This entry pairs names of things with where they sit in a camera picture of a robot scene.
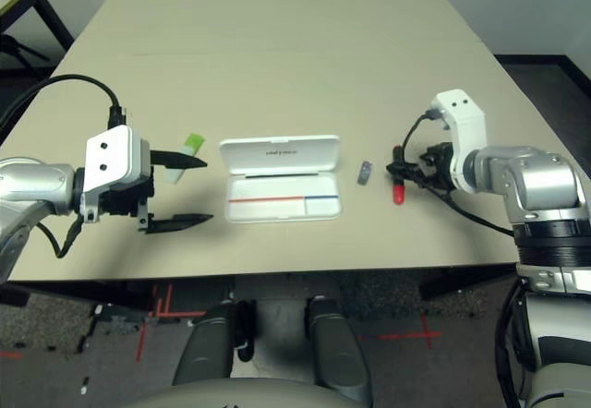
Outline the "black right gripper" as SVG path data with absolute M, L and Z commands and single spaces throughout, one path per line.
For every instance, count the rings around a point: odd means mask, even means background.
M 419 155 L 419 170 L 416 163 L 401 161 L 392 161 L 386 170 L 391 175 L 404 175 L 407 181 L 420 187 L 453 191 L 455 185 L 450 172 L 452 156 L 452 143 L 442 142 L 428 147 Z

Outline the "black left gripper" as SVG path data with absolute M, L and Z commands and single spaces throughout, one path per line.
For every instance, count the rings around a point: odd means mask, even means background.
M 195 156 L 181 152 L 151 150 L 150 165 L 167 169 L 205 168 L 207 163 Z M 139 231 L 144 234 L 165 234 L 183 231 L 212 219 L 211 214 L 176 214 L 169 219 L 154 220 L 148 211 L 148 199 L 154 196 L 153 172 L 141 178 L 135 185 L 124 189 L 110 189 L 100 196 L 100 210 L 109 215 L 130 216 L 138 221 Z

